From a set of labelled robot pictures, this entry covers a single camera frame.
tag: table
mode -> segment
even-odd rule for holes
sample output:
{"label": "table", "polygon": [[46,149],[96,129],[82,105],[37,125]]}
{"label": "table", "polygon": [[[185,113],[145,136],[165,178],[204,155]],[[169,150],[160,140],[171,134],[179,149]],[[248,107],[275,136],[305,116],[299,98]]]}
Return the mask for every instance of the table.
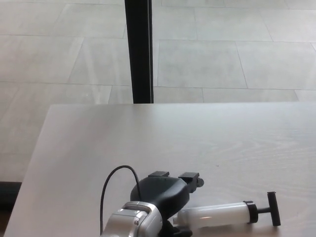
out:
{"label": "table", "polygon": [[[5,237],[97,237],[103,183],[118,165],[205,180],[188,206],[253,200],[276,191],[282,226],[202,236],[308,237],[316,233],[316,104],[55,105],[48,112]],[[104,220],[129,201],[129,170],[114,175]]]}

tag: black cable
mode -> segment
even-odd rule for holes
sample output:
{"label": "black cable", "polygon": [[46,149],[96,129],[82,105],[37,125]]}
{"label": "black cable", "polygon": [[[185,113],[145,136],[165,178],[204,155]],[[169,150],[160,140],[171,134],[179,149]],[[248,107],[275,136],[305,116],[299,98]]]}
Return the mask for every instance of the black cable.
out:
{"label": "black cable", "polygon": [[112,172],[109,174],[109,176],[107,177],[104,185],[103,185],[103,190],[102,190],[102,194],[101,194],[101,203],[100,203],[100,235],[102,234],[103,232],[103,201],[104,201],[104,194],[105,194],[105,189],[108,185],[108,182],[110,180],[110,178],[112,177],[112,175],[118,171],[119,169],[123,169],[123,168],[127,168],[129,169],[130,171],[133,172],[133,175],[135,177],[135,180],[136,180],[136,186],[137,186],[137,191],[138,191],[138,196],[139,196],[139,200],[142,200],[141,196],[140,196],[140,187],[139,187],[139,181],[138,181],[138,176],[135,172],[135,170],[130,167],[129,165],[121,165],[119,167],[116,167],[114,170],[112,170]]}

